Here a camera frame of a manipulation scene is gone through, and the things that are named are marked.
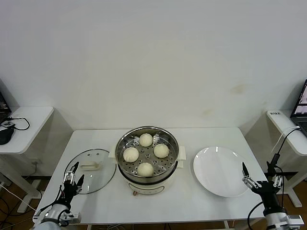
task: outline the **glass lid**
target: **glass lid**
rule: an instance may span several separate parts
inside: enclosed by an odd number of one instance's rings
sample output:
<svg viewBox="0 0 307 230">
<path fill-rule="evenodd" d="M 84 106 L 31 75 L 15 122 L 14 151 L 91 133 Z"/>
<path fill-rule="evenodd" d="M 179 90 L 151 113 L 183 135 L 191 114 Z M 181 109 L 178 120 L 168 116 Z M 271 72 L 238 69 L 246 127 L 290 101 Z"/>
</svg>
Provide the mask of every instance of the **glass lid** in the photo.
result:
<svg viewBox="0 0 307 230">
<path fill-rule="evenodd" d="M 106 150 L 90 149 L 80 153 L 67 165 L 65 172 L 69 171 L 76 162 L 79 162 L 75 173 L 76 181 L 84 174 L 84 183 L 80 194 L 96 192 L 112 179 L 116 164 L 108 156 L 109 152 Z"/>
</svg>

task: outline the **white wall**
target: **white wall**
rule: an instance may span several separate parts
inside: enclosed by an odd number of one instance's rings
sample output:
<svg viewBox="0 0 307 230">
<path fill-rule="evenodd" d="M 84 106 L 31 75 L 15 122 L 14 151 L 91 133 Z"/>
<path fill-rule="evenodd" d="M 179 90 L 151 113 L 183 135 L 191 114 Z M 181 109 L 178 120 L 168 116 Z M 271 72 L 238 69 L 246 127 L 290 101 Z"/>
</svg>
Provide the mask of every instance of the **white wall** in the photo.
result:
<svg viewBox="0 0 307 230">
<path fill-rule="evenodd" d="M 269 142 L 253 148 L 262 158 L 276 137 L 259 118 L 292 109 L 307 75 L 306 11 L 305 0 L 2 0 L 0 77 L 11 101 L 51 105 L 74 130 L 238 126 L 251 146 Z"/>
</svg>

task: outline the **white table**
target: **white table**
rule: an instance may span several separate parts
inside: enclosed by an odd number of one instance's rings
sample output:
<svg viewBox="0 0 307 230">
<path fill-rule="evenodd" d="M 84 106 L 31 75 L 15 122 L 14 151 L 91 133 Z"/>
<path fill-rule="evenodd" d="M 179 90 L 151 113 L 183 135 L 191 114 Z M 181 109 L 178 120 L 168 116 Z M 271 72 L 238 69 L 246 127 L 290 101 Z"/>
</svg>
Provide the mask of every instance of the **white table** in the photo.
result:
<svg viewBox="0 0 307 230">
<path fill-rule="evenodd" d="M 45 122 L 48 120 L 53 112 L 53 108 L 50 106 L 30 106 L 30 107 L 13 107 L 12 113 L 9 115 L 13 118 L 25 117 L 30 127 L 27 130 L 20 131 L 15 130 L 11 140 L 4 145 L 0 145 L 0 172 L 18 185 L 21 189 L 27 192 L 24 197 L 26 203 L 30 203 L 31 199 L 40 198 L 40 192 L 36 189 L 40 183 L 40 180 L 34 180 L 32 185 L 29 184 L 19 173 L 14 169 L 12 165 L 5 159 L 5 155 L 19 155 L 27 151 L 38 132 L 41 130 Z M 13 120 L 17 128 L 26 128 L 27 123 L 21 120 Z M 25 163 L 30 161 L 23 157 Z M 18 212 L 25 212 L 27 206 L 22 203 L 18 208 Z"/>
<path fill-rule="evenodd" d="M 290 119 L 291 110 L 269 110 L 268 118 L 273 122 L 276 128 L 283 133 L 290 127 L 295 127 L 296 124 Z M 295 131 L 287 137 L 288 144 L 299 156 L 307 156 L 307 138 L 301 131 Z M 289 181 L 285 179 L 284 193 L 288 194 L 295 207 L 301 207 L 302 203 L 295 194 L 293 188 L 307 177 L 307 169 L 299 171 Z"/>
<path fill-rule="evenodd" d="M 72 211 L 80 212 L 83 224 L 160 223 L 246 219 L 249 211 L 261 201 L 250 190 L 236 198 L 212 194 L 197 181 L 192 161 L 206 146 L 224 146 L 253 160 L 251 175 L 266 180 L 257 160 L 237 127 L 229 128 L 170 128 L 179 145 L 186 148 L 183 169 L 176 169 L 173 183 L 155 195 L 132 195 L 118 169 L 112 180 L 101 190 L 78 195 L 72 200 Z M 88 149 L 109 150 L 128 130 L 75 131 L 55 169 L 37 210 L 56 197 L 67 164 Z M 263 217 L 263 206 L 252 217 Z"/>
</svg>

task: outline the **stainless steel basket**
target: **stainless steel basket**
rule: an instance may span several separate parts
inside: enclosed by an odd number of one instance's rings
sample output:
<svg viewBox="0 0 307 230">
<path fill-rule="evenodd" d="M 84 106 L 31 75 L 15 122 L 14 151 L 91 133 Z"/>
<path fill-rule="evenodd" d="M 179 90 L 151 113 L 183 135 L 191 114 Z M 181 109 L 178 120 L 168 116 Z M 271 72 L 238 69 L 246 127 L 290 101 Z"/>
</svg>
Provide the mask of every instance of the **stainless steel basket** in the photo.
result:
<svg viewBox="0 0 307 230">
<path fill-rule="evenodd" d="M 144 133 L 151 134 L 154 139 L 152 145 L 148 147 L 139 144 L 139 138 Z M 158 158 L 155 156 L 153 149 L 157 144 L 168 146 L 168 157 Z M 139 151 L 139 158 L 133 163 L 126 162 L 123 158 L 125 149 L 129 147 L 135 147 Z M 115 149 L 115 156 L 121 173 L 137 184 L 154 184 L 168 178 L 176 169 L 178 155 L 179 145 L 174 136 L 162 128 L 152 126 L 142 126 L 129 131 L 118 141 Z M 153 166 L 153 176 L 141 177 L 137 175 L 138 166 L 144 162 Z"/>
</svg>

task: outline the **white plate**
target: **white plate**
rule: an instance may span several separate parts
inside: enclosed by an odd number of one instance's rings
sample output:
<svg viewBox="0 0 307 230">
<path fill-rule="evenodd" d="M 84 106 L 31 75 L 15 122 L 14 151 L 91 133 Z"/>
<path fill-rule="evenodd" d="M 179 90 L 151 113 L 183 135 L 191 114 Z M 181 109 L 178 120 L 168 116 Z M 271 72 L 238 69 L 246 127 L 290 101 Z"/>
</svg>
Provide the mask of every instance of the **white plate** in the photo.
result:
<svg viewBox="0 0 307 230">
<path fill-rule="evenodd" d="M 245 158 L 230 149 L 207 147 L 194 158 L 194 172 L 199 182 L 210 192 L 224 197 L 244 194 L 248 188 L 242 182 L 242 162 Z"/>
</svg>

